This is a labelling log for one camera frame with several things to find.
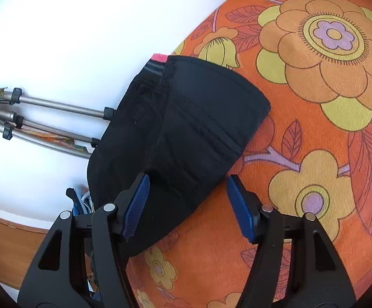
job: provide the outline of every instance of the orange flower print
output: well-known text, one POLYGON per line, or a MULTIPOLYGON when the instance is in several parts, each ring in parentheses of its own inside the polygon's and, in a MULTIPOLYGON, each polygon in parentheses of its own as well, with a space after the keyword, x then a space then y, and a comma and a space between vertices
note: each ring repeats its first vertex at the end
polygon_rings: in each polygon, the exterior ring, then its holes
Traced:
POLYGON ((343 130, 372 119, 372 11, 348 0, 287 0, 264 10, 257 70, 319 103, 343 130))
POLYGON ((143 306, 143 308, 155 308, 155 305, 150 301, 148 295, 145 292, 137 290, 137 299, 143 306))
POLYGON ((174 50, 173 55, 181 55, 185 47, 185 41, 182 41, 180 45, 174 50))
POLYGON ((162 284, 167 290, 173 288, 173 280, 176 278, 176 269, 163 256, 162 251, 154 246, 152 250, 144 253, 144 259, 149 266, 149 273, 157 284, 162 284))
POLYGON ((207 308, 235 308, 238 301, 240 300, 241 293, 235 292, 230 293, 224 299, 224 302, 221 301, 210 301, 207 304, 207 308))
POLYGON ((236 46, 232 39, 238 35, 236 29, 223 27, 211 32, 195 47, 193 53, 199 59, 216 63, 217 65, 233 69, 240 67, 237 61, 236 46))

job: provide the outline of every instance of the black clamp handle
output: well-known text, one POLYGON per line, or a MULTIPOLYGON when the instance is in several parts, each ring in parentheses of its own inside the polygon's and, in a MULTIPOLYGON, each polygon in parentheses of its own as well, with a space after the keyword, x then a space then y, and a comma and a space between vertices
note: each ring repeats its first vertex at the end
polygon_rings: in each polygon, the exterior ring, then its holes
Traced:
POLYGON ((355 303, 341 258, 314 214, 299 218, 262 205, 237 175, 228 178, 227 194, 242 234, 259 244, 238 308, 349 308, 355 303), (287 238, 292 239, 287 291, 273 303, 287 238))
POLYGON ((90 143, 92 148, 96 148, 97 145, 99 145, 100 140, 97 138, 92 138, 92 141, 90 143))
POLYGON ((5 122, 4 132, 2 133, 2 138, 6 140, 11 140, 13 130, 14 130, 14 127, 8 122, 5 122))
POLYGON ((11 100, 9 101, 9 105, 19 104, 20 97, 22 96, 22 89, 21 88, 14 88, 11 95, 11 100))
POLYGON ((113 118, 113 115, 115 114, 115 109, 112 108, 105 108, 103 110, 103 119, 111 121, 113 118))

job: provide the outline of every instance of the white wall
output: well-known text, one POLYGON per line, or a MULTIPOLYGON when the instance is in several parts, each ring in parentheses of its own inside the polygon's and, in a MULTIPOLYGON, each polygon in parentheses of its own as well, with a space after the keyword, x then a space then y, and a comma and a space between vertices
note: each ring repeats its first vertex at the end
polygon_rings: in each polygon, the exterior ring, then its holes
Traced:
POLYGON ((9 286, 6 286, 4 284, 1 284, 0 285, 2 286, 2 288, 5 290, 5 292, 7 292, 9 294, 9 296, 15 301, 15 302, 18 302, 18 295, 19 295, 19 291, 12 288, 12 287, 9 287, 9 286))
MULTIPOLYGON (((102 110, 117 107, 153 53, 170 54, 225 0, 0 0, 0 87, 102 110)), ((107 124, 21 105, 22 113, 100 138, 107 124)), ((0 134, 0 217, 49 228, 87 184, 87 160, 0 134)))

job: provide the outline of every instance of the floral pattern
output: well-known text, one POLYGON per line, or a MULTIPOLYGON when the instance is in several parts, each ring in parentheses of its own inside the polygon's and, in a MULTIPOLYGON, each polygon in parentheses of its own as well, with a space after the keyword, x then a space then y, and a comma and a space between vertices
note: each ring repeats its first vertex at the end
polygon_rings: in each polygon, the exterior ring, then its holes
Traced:
POLYGON ((144 253, 144 259, 149 266, 149 272, 152 279, 157 284, 162 284, 167 290, 173 288, 173 280, 176 278, 176 269, 165 260, 162 251, 154 246, 151 252, 144 253))
MULTIPOLYGON (((372 0, 228 0, 174 54, 234 69, 266 95, 272 109, 230 173, 282 213, 314 213, 362 295, 372 283, 372 0)), ((220 182, 127 272, 135 294, 150 295, 144 308, 234 308, 256 251, 220 182)))
POLYGON ((355 208, 350 178, 337 177, 337 173, 336 159, 329 152, 312 151, 302 161, 299 172, 281 171, 272 179, 270 200, 283 214, 314 213, 334 240, 338 219, 355 208))
POLYGON ((260 33, 259 73, 320 103, 339 128, 366 127, 372 119, 372 11, 348 0, 287 0, 279 12, 263 11, 268 22, 260 33), (279 70, 272 74, 275 61, 279 70))
POLYGON ((137 299, 143 308, 155 308, 155 305, 149 300, 149 297, 145 292, 137 290, 137 299))
POLYGON ((241 293, 230 293, 224 299, 224 302, 221 301, 210 301, 207 304, 207 308, 235 308, 240 299, 241 293))
POLYGON ((217 65, 233 69, 240 67, 237 61, 236 46, 232 42, 238 34, 236 29, 223 27, 203 38, 195 47, 193 53, 199 59, 216 63, 217 65))

